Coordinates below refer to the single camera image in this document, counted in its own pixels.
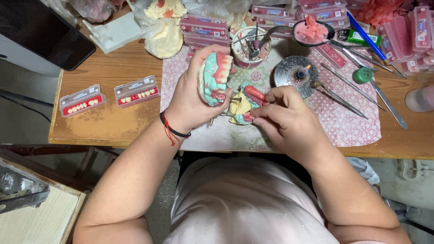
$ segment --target green cap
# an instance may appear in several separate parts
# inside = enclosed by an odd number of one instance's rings
[[[361,85],[369,82],[374,77],[374,73],[372,70],[362,67],[354,71],[352,77],[355,83]]]

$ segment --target hand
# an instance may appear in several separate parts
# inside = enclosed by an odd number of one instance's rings
[[[220,106],[215,107],[204,103],[197,91],[197,72],[200,66],[208,55],[217,52],[229,55],[230,48],[211,45],[196,51],[187,71],[179,77],[172,100],[164,114],[169,125],[177,132],[187,134],[229,107],[232,89],[226,88],[226,100]],[[230,74],[236,72],[237,70],[232,68]]]
[[[253,123],[290,158],[305,166],[321,154],[335,151],[318,116],[293,86],[272,88],[265,99],[275,103],[252,109]]]

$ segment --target bottle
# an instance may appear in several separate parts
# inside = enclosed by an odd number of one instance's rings
[[[434,110],[434,86],[419,88],[407,93],[405,104],[413,112]]]

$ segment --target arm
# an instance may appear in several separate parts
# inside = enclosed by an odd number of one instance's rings
[[[212,52],[229,54],[227,47],[212,45],[197,51],[179,78],[165,117],[171,128],[187,134],[228,108],[232,90],[218,107],[202,102],[197,92],[197,71]],[[181,144],[184,138],[177,137]],[[157,190],[178,150],[156,118],[115,160],[95,186],[74,230],[74,244],[152,243],[146,218]]]
[[[252,109],[256,117],[253,122],[309,172],[328,220],[328,230],[336,239],[341,244],[409,244],[395,213],[330,142],[318,117],[298,91],[292,86],[281,86],[271,89],[266,99],[274,104]]]

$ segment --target wooden table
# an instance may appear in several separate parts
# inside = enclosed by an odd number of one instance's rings
[[[76,70],[61,72],[49,143],[127,147],[158,116],[160,98],[119,109],[113,89],[150,75],[156,77],[161,88],[162,64],[162,60],[146,52],[143,40],[136,40],[107,55],[97,48]],[[434,75],[416,73],[404,80],[381,70],[375,73],[375,79],[407,122],[408,130],[402,129],[391,113],[380,110],[382,138],[365,146],[339,148],[341,152],[355,157],[434,159],[434,112],[414,113],[404,102],[409,91],[433,85]],[[59,98],[94,84],[101,85],[107,104],[69,119],[63,118]]]

